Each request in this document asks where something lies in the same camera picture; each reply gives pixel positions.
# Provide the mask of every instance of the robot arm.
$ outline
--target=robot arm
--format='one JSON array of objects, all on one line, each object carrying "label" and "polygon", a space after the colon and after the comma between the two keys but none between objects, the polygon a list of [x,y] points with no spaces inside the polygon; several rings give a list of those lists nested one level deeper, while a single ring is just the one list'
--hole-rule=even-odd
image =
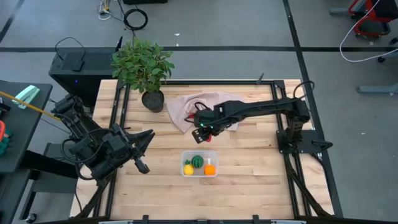
[{"label": "robot arm", "polygon": [[[72,95],[56,103],[51,112],[71,131],[71,138],[63,144],[66,141],[75,142],[69,151],[76,159],[65,159],[74,162],[76,167],[79,163],[86,165],[91,171],[90,179],[95,179],[98,184],[106,185],[111,174],[130,159],[134,159],[141,173],[149,172],[141,157],[155,136],[153,130],[129,134],[118,124],[113,124],[111,129],[103,129],[84,112],[81,100]],[[76,171],[82,179],[90,180],[82,177],[77,168]]]},{"label": "robot arm", "polygon": [[209,141],[211,136],[217,136],[232,124],[248,117],[269,114],[284,114],[288,121],[285,137],[288,143],[302,140],[303,124],[310,120],[310,113],[304,101],[300,99],[283,98],[280,100],[243,103],[242,101],[226,101],[214,106],[214,110],[206,107],[193,115],[193,121],[198,129],[192,132],[199,144]]}]

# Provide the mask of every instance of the black desk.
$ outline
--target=black desk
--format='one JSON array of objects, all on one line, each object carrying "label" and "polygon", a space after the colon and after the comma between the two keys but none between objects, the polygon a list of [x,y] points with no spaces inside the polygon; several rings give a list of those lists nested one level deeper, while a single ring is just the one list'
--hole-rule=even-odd
[{"label": "black desk", "polygon": [[[30,84],[0,82],[0,91],[16,96]],[[52,85],[37,83],[32,83],[32,85],[35,85],[40,91],[31,104],[44,109],[50,96]],[[5,122],[6,128],[12,131],[12,136],[6,153],[0,156],[0,223],[10,223],[14,218],[27,181],[37,178],[37,170],[64,175],[64,173],[61,172],[60,174],[56,170],[65,168],[74,172],[74,167],[28,151],[27,147],[39,122],[41,113],[30,108],[22,110],[12,103],[10,99],[2,98],[3,102],[11,107],[10,112],[6,113],[2,120]],[[56,168],[56,170],[49,170],[50,166]]]}]

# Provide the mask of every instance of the toy watermelon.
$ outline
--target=toy watermelon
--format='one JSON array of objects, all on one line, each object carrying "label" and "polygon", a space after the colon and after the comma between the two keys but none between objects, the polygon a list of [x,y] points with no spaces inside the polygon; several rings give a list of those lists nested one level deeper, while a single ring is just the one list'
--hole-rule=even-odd
[{"label": "toy watermelon", "polygon": [[191,164],[194,166],[194,168],[201,168],[203,166],[203,158],[196,155],[192,158]]}]

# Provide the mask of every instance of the green leaves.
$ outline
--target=green leaves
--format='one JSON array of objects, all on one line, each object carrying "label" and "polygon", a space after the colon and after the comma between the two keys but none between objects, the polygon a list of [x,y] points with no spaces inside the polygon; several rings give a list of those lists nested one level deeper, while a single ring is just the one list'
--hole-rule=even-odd
[{"label": "green leaves", "polygon": [[132,90],[152,92],[160,89],[160,79],[171,77],[171,68],[175,65],[166,61],[172,52],[162,52],[159,45],[149,41],[134,39],[112,55],[112,77],[122,78],[131,84]]}]

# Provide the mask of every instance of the pink cloth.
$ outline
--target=pink cloth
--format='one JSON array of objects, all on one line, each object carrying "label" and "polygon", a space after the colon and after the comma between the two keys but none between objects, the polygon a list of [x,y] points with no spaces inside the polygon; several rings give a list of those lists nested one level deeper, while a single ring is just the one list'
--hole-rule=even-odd
[{"label": "pink cloth", "polygon": [[[213,109],[214,105],[228,101],[228,100],[240,100],[243,101],[242,97],[236,94],[230,93],[198,93],[192,95],[186,95],[176,99],[172,99],[166,102],[166,108],[173,123],[183,132],[186,133],[191,127],[192,123],[184,121],[190,113],[195,113],[196,102],[201,102],[210,109]],[[202,105],[197,105],[201,110],[204,109]],[[228,131],[236,131],[238,124],[234,124],[229,127]]]}]

